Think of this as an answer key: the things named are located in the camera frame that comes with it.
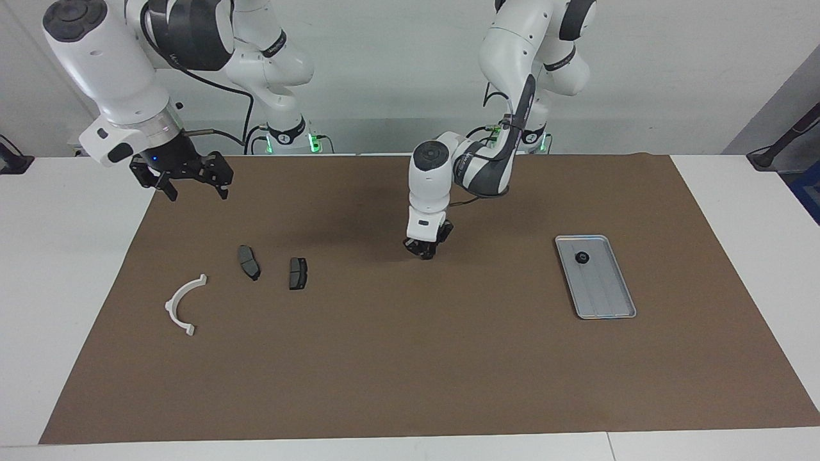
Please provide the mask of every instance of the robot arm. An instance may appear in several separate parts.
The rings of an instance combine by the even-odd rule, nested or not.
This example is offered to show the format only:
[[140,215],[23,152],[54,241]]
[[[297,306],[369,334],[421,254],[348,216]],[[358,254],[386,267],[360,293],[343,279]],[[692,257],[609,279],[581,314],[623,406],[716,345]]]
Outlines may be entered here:
[[271,0],[126,0],[125,23],[103,0],[59,0],[43,28],[57,59],[100,109],[80,136],[89,155],[106,166],[133,155],[140,184],[172,200],[170,180],[185,178],[214,185],[226,198],[233,171],[219,153],[196,152],[155,67],[224,69],[262,103],[277,151],[317,148],[287,89],[310,81],[313,64],[288,43]]
[[546,92],[577,94],[589,80],[589,67],[573,41],[595,18],[595,0],[496,0],[496,9],[479,63],[507,98],[509,113],[492,148],[447,132],[413,152],[404,245],[422,259],[433,258],[453,229],[447,220],[451,183],[477,198],[505,195],[522,137],[535,134],[535,142],[538,132],[543,134]]
[[133,156],[140,184],[171,200],[177,195],[172,179],[213,185],[227,198],[233,171],[219,153],[196,152],[148,58],[103,0],[55,2],[43,29],[57,59],[99,107],[100,117],[80,135],[91,157],[110,166]]

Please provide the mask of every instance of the cable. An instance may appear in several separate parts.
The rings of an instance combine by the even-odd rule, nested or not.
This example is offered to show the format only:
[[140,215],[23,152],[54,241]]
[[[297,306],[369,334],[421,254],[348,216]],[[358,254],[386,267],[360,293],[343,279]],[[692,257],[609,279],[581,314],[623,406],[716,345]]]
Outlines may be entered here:
[[455,207],[463,207],[464,205],[469,205],[470,203],[477,202],[477,201],[479,201],[479,200],[481,200],[481,199],[482,199],[482,197],[475,197],[474,199],[470,199],[470,200],[467,200],[467,201],[465,201],[465,202],[455,202],[455,203],[451,203],[451,204],[449,205],[449,207],[450,207],[450,208],[455,208]]
[[328,141],[330,141],[330,151],[332,153],[336,153],[336,148],[333,147],[333,139],[331,139],[330,136],[328,136],[328,135],[317,135],[316,139],[327,139]]
[[245,124],[244,124],[244,127],[242,129],[242,139],[245,139],[246,136],[248,135],[248,124],[250,123],[251,114],[253,113],[253,95],[248,93],[247,91],[242,91],[241,89],[230,88],[230,87],[224,86],[222,84],[212,82],[212,81],[210,81],[208,79],[205,79],[203,77],[200,77],[199,75],[196,75],[193,72],[186,69],[184,66],[179,64],[179,62],[174,61],[169,55],[167,55],[165,52],[163,52],[151,40],[151,36],[148,35],[148,27],[145,24],[145,12],[146,11],[148,11],[148,3],[145,3],[145,5],[143,6],[143,10],[139,13],[139,27],[143,31],[143,37],[145,37],[145,41],[148,43],[148,45],[151,46],[151,48],[154,50],[154,52],[156,52],[162,59],[164,59],[165,62],[167,62],[169,66],[173,67],[174,69],[182,72],[183,74],[187,75],[188,77],[191,77],[192,79],[194,79],[196,81],[199,81],[199,82],[202,82],[204,84],[210,85],[210,86],[212,86],[214,88],[217,88],[217,89],[221,89],[223,91],[227,91],[229,93],[242,94],[243,96],[248,97],[248,99],[250,100],[250,102],[248,103],[248,113],[245,115]]
[[252,128],[249,132],[248,132],[248,135],[247,135],[247,136],[245,136],[245,144],[244,144],[245,149],[243,150],[242,155],[248,155],[248,147],[250,147],[250,144],[251,144],[251,136],[253,136],[253,134],[254,134],[254,133],[256,133],[258,130],[261,130],[261,129],[263,128],[263,126],[264,126],[264,125],[257,125],[257,126],[254,126],[254,127],[253,127],[253,128]]
[[15,145],[14,145],[14,143],[12,143],[12,142],[11,142],[11,140],[10,140],[10,139],[8,139],[6,136],[0,135],[0,138],[2,138],[2,140],[6,141],[6,143],[7,143],[8,145],[12,146],[12,147],[14,148],[14,150],[16,150],[16,151],[17,151],[17,153],[19,153],[20,155],[23,155],[23,152],[22,152],[22,151],[20,151],[20,148],[18,148],[17,146],[15,146]]
[[473,131],[467,133],[467,137],[469,138],[470,136],[473,136],[475,133],[478,133],[479,131],[482,131],[482,130],[483,131],[492,131],[492,130],[487,130],[487,126],[479,126],[478,128],[474,129]]
[[230,139],[231,141],[234,141],[235,143],[239,144],[240,146],[245,145],[245,143],[243,143],[241,140],[239,140],[239,138],[237,138],[236,136],[233,136],[231,133],[226,133],[225,131],[221,131],[221,130],[214,130],[213,128],[209,128],[207,130],[185,131],[185,135],[188,136],[189,138],[194,137],[194,136],[219,135],[219,136],[225,136],[226,138]]
[[253,139],[253,141],[251,142],[251,155],[256,155],[256,153],[253,151],[253,146],[256,145],[256,142],[259,140],[267,141],[267,136],[258,136],[257,138]]

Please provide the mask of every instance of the metal tray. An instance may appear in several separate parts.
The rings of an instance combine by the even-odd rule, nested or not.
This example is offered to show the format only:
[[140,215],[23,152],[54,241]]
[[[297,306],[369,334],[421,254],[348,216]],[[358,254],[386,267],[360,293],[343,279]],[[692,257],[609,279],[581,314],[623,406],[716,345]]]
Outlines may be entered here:
[[[559,235],[555,245],[578,317],[614,319],[632,318],[637,314],[605,236]],[[581,263],[584,261],[581,253],[588,255],[588,262]]]

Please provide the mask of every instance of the brown mat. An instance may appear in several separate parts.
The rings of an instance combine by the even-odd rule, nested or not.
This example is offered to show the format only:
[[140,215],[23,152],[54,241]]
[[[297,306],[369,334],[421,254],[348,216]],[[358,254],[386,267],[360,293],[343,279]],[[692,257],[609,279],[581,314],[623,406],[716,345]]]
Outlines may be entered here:
[[[154,198],[41,443],[820,426],[668,157],[521,158],[431,262],[401,245],[406,158],[230,162],[226,202]],[[575,316],[553,239],[582,233],[637,318]],[[163,304],[200,273],[188,337]]]

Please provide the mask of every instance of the white plastic bracket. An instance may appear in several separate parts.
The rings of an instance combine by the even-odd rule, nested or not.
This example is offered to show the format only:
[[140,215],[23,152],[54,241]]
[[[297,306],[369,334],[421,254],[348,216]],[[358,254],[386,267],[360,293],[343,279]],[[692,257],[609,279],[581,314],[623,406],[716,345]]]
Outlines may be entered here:
[[167,303],[165,303],[165,310],[168,311],[168,315],[171,316],[171,320],[175,324],[180,326],[180,328],[184,329],[185,333],[188,336],[193,336],[194,335],[194,330],[196,329],[196,326],[193,326],[190,323],[181,322],[180,319],[176,316],[176,308],[177,308],[177,306],[179,306],[180,301],[182,300],[182,298],[186,294],[188,294],[188,292],[190,292],[194,288],[204,286],[206,283],[207,283],[207,276],[205,274],[202,274],[201,276],[199,276],[199,278],[197,280],[190,281],[190,282],[186,283],[185,285],[182,285],[182,287],[179,288],[176,291],[176,293],[174,293],[174,296]]

